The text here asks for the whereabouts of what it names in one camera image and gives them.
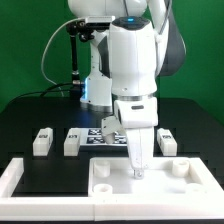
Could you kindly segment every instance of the white block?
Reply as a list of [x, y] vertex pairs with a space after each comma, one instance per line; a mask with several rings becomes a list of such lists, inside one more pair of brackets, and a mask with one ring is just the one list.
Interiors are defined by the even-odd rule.
[[177, 143], [170, 130], [160, 128], [157, 131], [157, 141], [164, 156], [177, 155]]
[[80, 128], [71, 128], [64, 142], [64, 156], [77, 156], [80, 147]]
[[0, 178], [0, 198], [10, 198], [12, 196], [23, 172], [23, 159], [12, 159]]
[[53, 129], [40, 129], [35, 141], [33, 142], [34, 156], [47, 156], [53, 141]]

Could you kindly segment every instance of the white foam base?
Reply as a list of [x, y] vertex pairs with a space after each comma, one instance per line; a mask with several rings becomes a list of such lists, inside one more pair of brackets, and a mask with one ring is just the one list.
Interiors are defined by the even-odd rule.
[[[155, 158], [145, 178], [136, 180], [128, 158], [94, 158], [90, 161], [89, 197], [13, 198], [4, 194], [0, 197], [0, 220], [224, 219], [223, 190], [202, 161], [184, 158], [190, 164], [188, 175], [177, 177], [172, 164], [178, 159]], [[106, 161], [100, 163], [106, 171], [94, 173], [94, 163], [102, 161]], [[21, 159], [16, 164], [20, 172], [16, 167], [8, 169], [9, 165], [8, 178], [22, 175]], [[0, 183], [3, 180], [11, 183], [5, 175]], [[7, 188], [2, 186], [0, 192]]]

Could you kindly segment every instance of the blue light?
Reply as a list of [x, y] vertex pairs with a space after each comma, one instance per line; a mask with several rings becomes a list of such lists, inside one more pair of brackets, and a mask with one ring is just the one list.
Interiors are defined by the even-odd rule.
[[133, 22], [133, 21], [134, 21], [133, 18], [129, 18], [129, 19], [128, 19], [128, 22]]

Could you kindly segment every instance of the black cable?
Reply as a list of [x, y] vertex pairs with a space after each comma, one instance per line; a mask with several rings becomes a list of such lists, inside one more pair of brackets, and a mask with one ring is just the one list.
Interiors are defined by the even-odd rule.
[[126, 14], [127, 14], [127, 16], [129, 16], [126, 0], [123, 0], [123, 3], [124, 3], [124, 8], [125, 8]]
[[70, 86], [70, 85], [73, 85], [73, 83], [67, 82], [67, 83], [59, 83], [57, 85], [53, 85], [53, 86], [47, 88], [45, 91], [43, 91], [43, 93], [40, 95], [40, 97], [44, 97], [50, 90], [56, 89], [58, 87]]
[[[59, 92], [69, 92], [69, 91], [70, 91], [70, 89], [54, 90], [54, 91], [48, 91], [47, 93], [59, 93]], [[9, 103], [7, 104], [7, 106], [10, 105], [11, 103], [13, 103], [14, 101], [16, 101], [17, 99], [22, 98], [24, 96], [35, 95], [35, 94], [42, 94], [42, 93], [45, 93], [45, 92], [46, 91], [36, 91], [36, 92], [24, 93], [22, 95], [19, 95], [19, 96], [15, 97], [11, 101], [9, 101]]]

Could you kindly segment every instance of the black sticker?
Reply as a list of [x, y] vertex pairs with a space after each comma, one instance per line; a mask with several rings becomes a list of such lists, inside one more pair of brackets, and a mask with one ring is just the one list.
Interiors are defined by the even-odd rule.
[[69, 135], [68, 138], [77, 138], [77, 135]]
[[171, 139], [172, 137], [170, 135], [163, 135], [162, 138], [164, 138], [164, 139]]
[[39, 138], [47, 138], [48, 135], [39, 135]]

